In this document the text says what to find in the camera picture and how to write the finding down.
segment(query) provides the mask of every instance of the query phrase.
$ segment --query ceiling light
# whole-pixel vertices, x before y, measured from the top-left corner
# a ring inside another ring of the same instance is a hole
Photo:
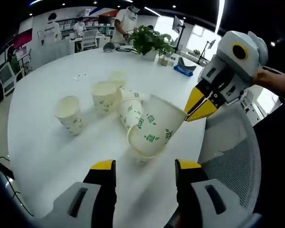
[[[31,6],[31,5],[33,5],[33,4],[35,4],[35,3],[39,2],[39,1],[42,1],[42,0],[36,0],[36,1],[33,1],[33,2],[31,2],[31,3],[29,4],[29,6]]]
[[[158,12],[155,12],[154,10],[152,10],[152,9],[150,9],[150,8],[148,8],[148,7],[144,7],[144,8],[145,8],[145,10],[148,10],[148,11],[150,11],[151,13],[154,13],[155,15],[161,17],[161,15],[160,15]]]
[[[215,34],[217,34],[219,31],[219,26],[220,26],[220,23],[221,23],[222,17],[223,17],[224,7],[225,7],[225,0],[219,0],[218,20],[217,20],[217,25],[216,25],[215,31],[214,31]]]

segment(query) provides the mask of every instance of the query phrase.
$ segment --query floor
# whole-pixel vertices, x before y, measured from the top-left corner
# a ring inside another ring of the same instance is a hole
[[[6,159],[9,159],[8,119],[9,119],[10,103],[12,100],[12,96],[13,96],[12,94],[9,95],[0,103],[0,157],[4,157]],[[4,158],[0,158],[0,163],[12,171],[10,162]],[[21,197],[21,192],[17,187],[17,184],[16,184],[17,181],[11,178],[8,178],[10,181],[8,182],[6,177],[1,172],[0,172],[0,177],[1,177],[2,182],[5,184],[6,190],[10,193],[16,205],[18,205],[19,209],[23,211],[25,215],[27,215],[28,219],[30,219],[30,215],[23,208],[23,205],[24,206],[26,205],[25,205],[23,198]],[[12,190],[11,186],[16,192],[18,192],[17,196],[19,197],[21,202],[17,200],[17,197],[14,195],[14,191]]]

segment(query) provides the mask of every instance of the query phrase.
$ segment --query white paper cup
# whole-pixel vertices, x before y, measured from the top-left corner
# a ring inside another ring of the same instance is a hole
[[[154,156],[168,143],[186,116],[183,110],[152,95],[143,107],[137,126],[133,127],[132,146],[145,156]]]
[[[81,133],[82,120],[77,97],[60,99],[55,107],[55,116],[73,135]]]
[[[145,101],[149,99],[147,95],[140,93],[140,92],[133,92],[133,91],[126,90],[126,89],[121,89],[120,91],[122,93],[123,101],[134,98],[134,99],[140,100],[141,103],[144,103]]]
[[[117,88],[125,88],[127,72],[125,70],[115,70],[111,73],[110,81],[112,81]]]
[[[129,99],[121,102],[117,111],[121,122],[128,131],[132,126],[138,124],[143,108],[139,100]]]
[[[99,82],[92,86],[92,96],[99,114],[112,112],[121,101],[120,89],[112,82]]]
[[[147,161],[149,161],[150,159],[156,158],[157,156],[159,156],[163,150],[164,150],[164,146],[159,149],[155,154],[153,154],[152,156],[148,156],[146,154],[144,154],[142,151],[138,150],[132,143],[132,137],[133,134],[135,134],[135,132],[137,131],[137,126],[133,126],[129,129],[128,131],[128,135],[127,135],[127,139],[128,139],[128,143],[131,146],[131,148],[133,149],[133,154],[132,157],[139,163],[145,163]]]

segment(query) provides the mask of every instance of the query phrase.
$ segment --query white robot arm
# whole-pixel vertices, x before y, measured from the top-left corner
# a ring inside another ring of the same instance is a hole
[[[186,121],[214,113],[223,104],[239,99],[257,70],[268,61],[265,42],[254,33],[227,32],[217,53],[202,71],[201,81],[187,101]]]

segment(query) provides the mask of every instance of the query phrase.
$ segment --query white round table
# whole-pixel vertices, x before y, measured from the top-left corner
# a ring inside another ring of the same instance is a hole
[[[127,72],[127,89],[155,94],[184,109],[202,67],[186,77],[133,53],[94,49],[58,59],[19,81],[9,111],[9,158],[35,217],[48,214],[62,192],[107,159],[116,160],[115,228],[163,227],[175,212],[174,160],[198,160],[206,119],[184,122],[161,156],[146,164],[133,162],[117,114],[94,111],[91,84],[109,79],[113,70]],[[66,95],[80,100],[84,125],[78,136],[71,136],[54,116],[57,100]]]

